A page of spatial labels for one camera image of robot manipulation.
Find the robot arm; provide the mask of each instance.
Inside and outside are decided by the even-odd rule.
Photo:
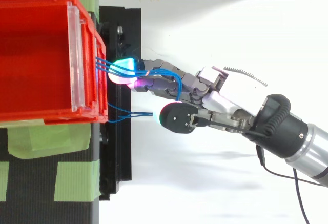
[[[266,83],[242,70],[205,67],[195,76],[162,60],[145,60],[140,70],[167,69],[183,84],[182,103],[171,103],[160,113],[160,123],[176,133],[197,127],[241,133],[286,163],[328,187],[328,133],[290,113],[282,95],[268,95]],[[175,99],[177,82],[170,77],[145,76],[130,88]]]

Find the white surface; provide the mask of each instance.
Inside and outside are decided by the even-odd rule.
[[[220,72],[211,67],[204,67],[199,73],[199,78],[204,78],[211,83],[214,83]]]
[[[268,89],[262,83],[244,74],[226,72],[228,76],[220,90],[220,95],[252,116],[257,116],[270,94]]]
[[[328,0],[100,0],[142,7],[142,56],[195,74],[204,66],[243,68],[286,95],[292,112],[328,130]],[[165,100],[132,93],[134,111]],[[266,154],[269,169],[292,175]],[[294,182],[259,165],[255,145],[211,128],[173,134],[132,121],[133,180],[100,203],[100,223],[300,224]],[[310,223],[327,223],[328,189],[300,183]]]
[[[239,106],[229,102],[216,91],[212,91],[202,99],[203,107],[223,114],[232,115]]]

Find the red storage box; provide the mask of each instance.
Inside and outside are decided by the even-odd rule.
[[[79,0],[0,0],[0,123],[108,120],[105,44]]]

